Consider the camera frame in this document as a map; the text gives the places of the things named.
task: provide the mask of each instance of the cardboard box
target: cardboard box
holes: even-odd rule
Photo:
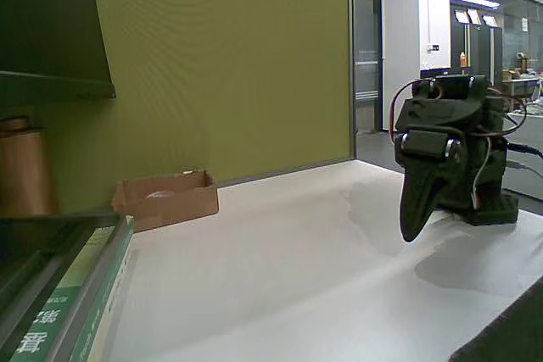
[[[207,171],[121,181],[111,206],[134,216],[135,232],[219,212],[217,187]]]

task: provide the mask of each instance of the green wall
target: green wall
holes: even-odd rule
[[[350,155],[347,0],[97,0],[116,100],[39,109],[61,208]]]

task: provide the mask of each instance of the ceiling light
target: ceiling light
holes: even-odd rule
[[[483,16],[483,20],[486,23],[486,25],[489,26],[489,27],[497,27],[498,26],[498,24],[495,21],[494,16]]]
[[[469,19],[467,18],[466,10],[455,10],[455,16],[459,23],[469,25]]]
[[[474,8],[469,8],[467,10],[467,14],[469,14],[469,18],[471,19],[473,24],[481,25],[481,19],[479,18],[479,13],[477,13],[477,10],[475,10]]]
[[[473,3],[480,6],[485,6],[486,8],[499,8],[500,4],[497,2],[492,2],[490,0],[457,0],[459,2]]]

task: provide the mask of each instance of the doorway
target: doorway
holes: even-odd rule
[[[352,0],[355,138],[383,129],[381,0]]]

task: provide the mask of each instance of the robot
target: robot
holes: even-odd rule
[[[400,202],[404,240],[413,241],[436,207],[472,225],[514,223],[518,200],[501,191],[507,140],[507,99],[492,94],[484,76],[417,80],[396,122],[395,160],[405,169]],[[394,103],[391,123],[394,120]]]

